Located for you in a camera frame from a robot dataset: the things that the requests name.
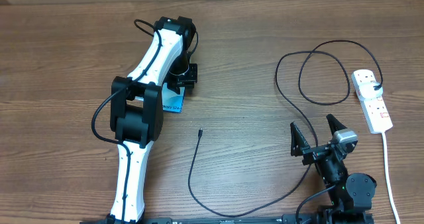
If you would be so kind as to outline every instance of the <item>white cable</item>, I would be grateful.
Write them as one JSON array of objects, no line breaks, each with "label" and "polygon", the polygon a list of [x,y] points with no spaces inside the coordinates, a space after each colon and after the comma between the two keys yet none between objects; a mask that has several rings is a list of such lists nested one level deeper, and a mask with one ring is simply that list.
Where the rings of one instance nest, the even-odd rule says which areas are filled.
[{"label": "white cable", "polygon": [[392,206],[392,210],[393,210],[393,214],[395,215],[396,223],[400,224],[398,211],[396,210],[395,202],[393,200],[392,187],[390,185],[389,162],[388,162],[388,154],[387,154],[387,140],[386,140],[386,134],[384,132],[382,132],[382,138],[383,138],[383,150],[384,150],[384,173],[386,175],[386,183],[387,183],[387,190],[389,192],[390,205]]}]

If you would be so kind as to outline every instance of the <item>black bracket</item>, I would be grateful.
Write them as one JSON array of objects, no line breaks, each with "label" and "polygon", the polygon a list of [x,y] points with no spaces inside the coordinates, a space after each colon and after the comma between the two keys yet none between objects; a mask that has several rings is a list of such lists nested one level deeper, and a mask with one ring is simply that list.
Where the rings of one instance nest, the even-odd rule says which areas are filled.
[{"label": "black bracket", "polygon": [[180,94],[180,87],[193,89],[194,84],[197,83],[197,64],[190,64],[188,70],[180,75],[168,73],[165,77],[165,82],[167,83],[167,88],[178,95]]},{"label": "black bracket", "polygon": [[327,115],[333,139],[327,144],[311,148],[299,127],[292,122],[291,130],[291,152],[292,156],[303,156],[303,165],[316,163],[321,159],[328,159],[328,155],[334,154],[340,161],[346,158],[348,153],[353,152],[358,141],[356,134],[338,121],[332,114]]},{"label": "black bracket", "polygon": [[161,17],[154,23],[157,30],[167,29],[175,31],[176,34],[183,36],[183,50],[187,50],[196,33],[196,26],[194,26],[192,19],[179,16],[178,19],[171,19]]},{"label": "black bracket", "polygon": [[[113,80],[112,94],[121,91],[111,100],[111,130],[117,140],[137,142],[145,148],[150,141],[158,139],[162,130],[162,87],[139,82],[129,86],[131,82],[131,78]],[[135,97],[144,99],[143,107],[127,104],[127,100],[132,101]]]}]

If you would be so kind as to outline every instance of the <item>white power strip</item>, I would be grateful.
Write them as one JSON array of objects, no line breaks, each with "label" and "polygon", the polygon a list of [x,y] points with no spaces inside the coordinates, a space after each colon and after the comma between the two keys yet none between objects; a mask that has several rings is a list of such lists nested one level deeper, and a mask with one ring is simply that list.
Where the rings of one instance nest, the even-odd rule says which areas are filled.
[{"label": "white power strip", "polygon": [[356,94],[359,97],[360,105],[364,111],[365,119],[372,134],[380,134],[393,127],[386,105],[384,105],[382,93],[363,98],[364,93],[370,89],[374,91],[376,78],[370,70],[357,70],[352,74],[352,82],[355,87]]},{"label": "white power strip", "polygon": [[366,123],[372,134],[382,134],[384,150],[384,173],[389,193],[390,205],[395,215],[396,223],[400,224],[398,211],[393,200],[392,187],[390,185],[387,140],[385,132],[393,127],[389,112],[383,101],[383,88],[375,90],[376,82],[374,73],[370,70],[357,70],[352,74],[352,82],[358,95],[360,105],[365,115]]}]

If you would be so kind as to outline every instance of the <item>black base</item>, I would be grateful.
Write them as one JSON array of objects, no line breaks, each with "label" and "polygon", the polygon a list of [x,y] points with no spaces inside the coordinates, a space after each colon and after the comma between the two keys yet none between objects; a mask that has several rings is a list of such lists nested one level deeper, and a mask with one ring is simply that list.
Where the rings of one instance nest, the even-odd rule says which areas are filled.
[{"label": "black base", "polygon": [[[334,221],[329,223],[322,220],[318,214],[299,214],[301,224],[374,224],[371,214],[366,215],[366,222],[344,222]],[[89,224],[121,224],[119,220],[102,220],[90,222]],[[170,219],[169,217],[150,218],[138,221],[136,224],[297,224],[295,214],[284,214],[282,217],[239,217],[239,218],[197,218],[197,219]]]}]

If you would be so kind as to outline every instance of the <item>black plug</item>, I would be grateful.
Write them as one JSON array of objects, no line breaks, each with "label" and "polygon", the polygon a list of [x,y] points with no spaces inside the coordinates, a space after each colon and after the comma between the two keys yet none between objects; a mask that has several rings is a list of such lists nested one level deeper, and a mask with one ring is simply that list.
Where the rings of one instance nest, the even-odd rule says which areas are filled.
[{"label": "black plug", "polygon": [[199,133],[197,134],[197,136],[199,137],[199,139],[201,138],[201,135],[203,134],[203,128],[199,129]]}]

